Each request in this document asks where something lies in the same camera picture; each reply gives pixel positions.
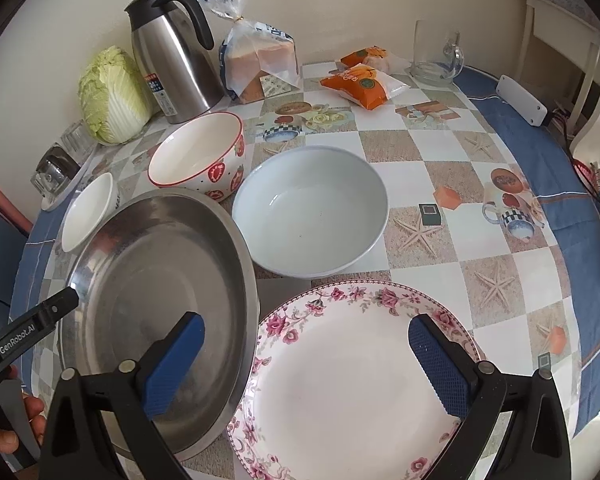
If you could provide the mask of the person's left hand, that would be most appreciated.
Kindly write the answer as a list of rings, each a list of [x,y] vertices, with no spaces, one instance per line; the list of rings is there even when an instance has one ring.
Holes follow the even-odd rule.
[[[0,374],[0,453],[27,452],[38,461],[46,425],[44,403],[22,390],[13,365]]]

